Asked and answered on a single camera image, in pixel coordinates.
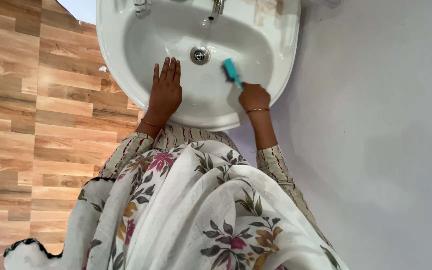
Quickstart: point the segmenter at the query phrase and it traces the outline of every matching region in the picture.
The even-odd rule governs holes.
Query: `scrub brush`
[[[241,80],[238,77],[238,72],[236,71],[236,68],[234,67],[233,64],[233,60],[231,58],[228,58],[223,61],[223,64],[221,65],[221,69],[226,75],[226,82],[236,82],[239,88],[244,90],[243,84],[241,83]]]

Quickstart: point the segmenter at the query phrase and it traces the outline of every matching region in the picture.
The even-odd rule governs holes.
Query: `chrome faucet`
[[[216,14],[223,14],[224,0],[214,0],[213,12]]]

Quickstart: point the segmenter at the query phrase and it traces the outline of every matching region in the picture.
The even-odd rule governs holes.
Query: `white sink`
[[[210,21],[210,0],[153,0],[144,18],[136,16],[132,0],[98,0],[101,52],[116,82],[143,110],[154,64],[176,57],[181,61],[183,101],[169,122],[209,131],[237,127],[249,119],[238,102],[241,90],[226,82],[221,71],[223,60],[232,58],[240,78],[261,84],[273,104],[286,86],[296,53],[299,0],[287,0],[282,12],[282,2],[278,11],[254,3],[228,0],[224,13]],[[206,64],[191,61],[195,46],[209,51]]]

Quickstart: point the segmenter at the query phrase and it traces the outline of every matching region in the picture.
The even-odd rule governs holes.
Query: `sink drain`
[[[203,46],[194,46],[189,52],[189,58],[196,65],[204,65],[209,61],[209,52]]]

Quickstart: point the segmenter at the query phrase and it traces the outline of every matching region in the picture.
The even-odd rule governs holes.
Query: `bangle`
[[[150,122],[146,121],[146,120],[143,119],[143,118],[141,118],[141,122],[143,122],[143,123],[145,123],[145,124],[148,124],[148,125],[157,126],[157,127],[160,127],[160,128],[165,127],[165,125],[157,125],[157,124],[150,123]]]
[[[255,112],[255,111],[268,111],[269,112],[269,109],[268,108],[255,108],[255,109],[247,110],[246,113],[251,113],[251,112]]]

